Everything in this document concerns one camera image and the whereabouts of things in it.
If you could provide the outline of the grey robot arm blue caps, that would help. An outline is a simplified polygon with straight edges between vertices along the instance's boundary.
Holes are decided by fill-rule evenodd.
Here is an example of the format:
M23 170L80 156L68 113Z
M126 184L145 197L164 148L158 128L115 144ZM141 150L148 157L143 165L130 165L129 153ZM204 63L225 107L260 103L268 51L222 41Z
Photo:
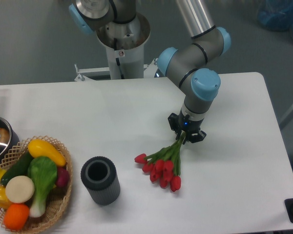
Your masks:
M184 94L180 113L168 121L176 138L196 143L206 137L201 124L221 85L219 75L205 65L230 48L231 38L213 23L203 0L179 0L177 6L191 37L183 50L164 50L159 71ZM105 47L111 79L144 76L144 45L150 36L147 19L133 0L75 0L69 5L75 24L86 34L95 32Z

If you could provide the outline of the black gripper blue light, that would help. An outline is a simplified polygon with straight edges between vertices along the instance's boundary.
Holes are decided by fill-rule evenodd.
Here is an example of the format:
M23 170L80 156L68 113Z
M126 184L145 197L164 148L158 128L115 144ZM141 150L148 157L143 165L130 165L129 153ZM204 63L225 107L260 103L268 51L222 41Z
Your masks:
M203 141L207 136L204 131L200 130L203 120L190 120L189 114L183 115L182 112L180 112L177 115L175 113L171 113L168 117L168 122L171 130L173 130L176 134L175 139L180 139L183 131L185 132L185 138L182 144L185 144L186 142L197 143Z

